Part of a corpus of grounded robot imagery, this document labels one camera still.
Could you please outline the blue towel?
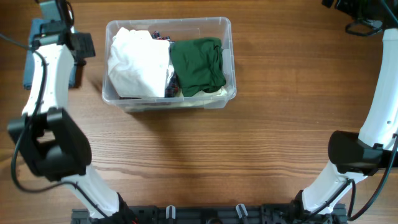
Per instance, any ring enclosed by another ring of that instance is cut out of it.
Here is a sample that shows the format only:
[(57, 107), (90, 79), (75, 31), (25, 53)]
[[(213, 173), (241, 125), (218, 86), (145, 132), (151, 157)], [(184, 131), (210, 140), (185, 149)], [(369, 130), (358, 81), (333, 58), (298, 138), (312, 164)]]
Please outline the blue towel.
[[(40, 32), (40, 26), (42, 24), (48, 23), (49, 20), (45, 19), (39, 19), (35, 18), (32, 20), (31, 27), (30, 27), (30, 33), (29, 33), (29, 38), (28, 38), (28, 44), (30, 44), (33, 39), (34, 35), (38, 34)], [(30, 90), (32, 86), (32, 81), (34, 77), (34, 57), (31, 51), (28, 51), (26, 54), (26, 60), (25, 60), (25, 67), (24, 67), (24, 76), (23, 76), (23, 87), (25, 90)], [(77, 65), (74, 65), (70, 72), (69, 80), (68, 80), (68, 87), (69, 88), (74, 88), (75, 83), (76, 83), (76, 70), (77, 70)]]

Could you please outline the dark green garment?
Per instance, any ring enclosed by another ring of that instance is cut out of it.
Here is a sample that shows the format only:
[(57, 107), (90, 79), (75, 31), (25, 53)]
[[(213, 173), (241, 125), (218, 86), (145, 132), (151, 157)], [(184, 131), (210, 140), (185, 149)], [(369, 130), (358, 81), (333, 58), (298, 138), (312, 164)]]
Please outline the dark green garment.
[(201, 91), (213, 93), (226, 85), (219, 38), (179, 40), (170, 49), (170, 59), (185, 97), (193, 97)]

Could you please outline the cream cloth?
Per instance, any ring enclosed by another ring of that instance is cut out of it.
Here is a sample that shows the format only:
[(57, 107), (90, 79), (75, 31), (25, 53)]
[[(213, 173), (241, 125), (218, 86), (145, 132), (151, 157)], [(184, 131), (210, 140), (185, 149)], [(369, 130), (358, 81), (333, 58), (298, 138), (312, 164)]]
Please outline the cream cloth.
[(209, 103), (215, 102), (214, 100), (210, 100), (212, 97), (217, 96), (226, 96), (228, 94), (225, 87), (221, 87), (218, 91), (213, 93), (205, 93), (204, 91), (199, 91), (193, 98), (195, 100), (187, 101), (179, 101), (179, 102), (161, 102), (161, 103), (141, 103), (134, 106), (127, 106), (127, 109), (130, 110), (149, 110), (149, 109), (161, 109), (161, 108), (186, 108), (186, 107), (196, 107), (196, 106), (204, 106)]

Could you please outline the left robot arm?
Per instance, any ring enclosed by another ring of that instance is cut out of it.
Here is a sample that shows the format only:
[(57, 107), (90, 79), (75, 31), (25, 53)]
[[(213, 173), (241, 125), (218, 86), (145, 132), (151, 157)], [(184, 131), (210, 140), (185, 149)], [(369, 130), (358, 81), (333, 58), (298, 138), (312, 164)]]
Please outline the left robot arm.
[(90, 143), (67, 112), (70, 74), (95, 56), (91, 34), (73, 30), (69, 1), (39, 1), (46, 22), (29, 45), (34, 58), (29, 99), (7, 131), (14, 141), (11, 177), (22, 192), (65, 186), (84, 204), (92, 223), (137, 223), (122, 197), (92, 166)]

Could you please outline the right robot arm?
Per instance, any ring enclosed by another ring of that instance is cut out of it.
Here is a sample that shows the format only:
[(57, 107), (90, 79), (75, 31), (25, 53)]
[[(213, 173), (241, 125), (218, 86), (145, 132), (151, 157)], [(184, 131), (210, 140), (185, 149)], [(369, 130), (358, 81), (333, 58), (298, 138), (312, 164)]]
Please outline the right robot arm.
[[(382, 33), (382, 63), (368, 116), (358, 133), (335, 131), (328, 142), (328, 163), (317, 179), (291, 203), (292, 222), (306, 223), (332, 213), (351, 192), (347, 219), (363, 215), (382, 192), (397, 167), (397, 1), (324, 0), (322, 4), (349, 15), (347, 34), (370, 37)], [(356, 184), (384, 171), (370, 199), (353, 212)]]

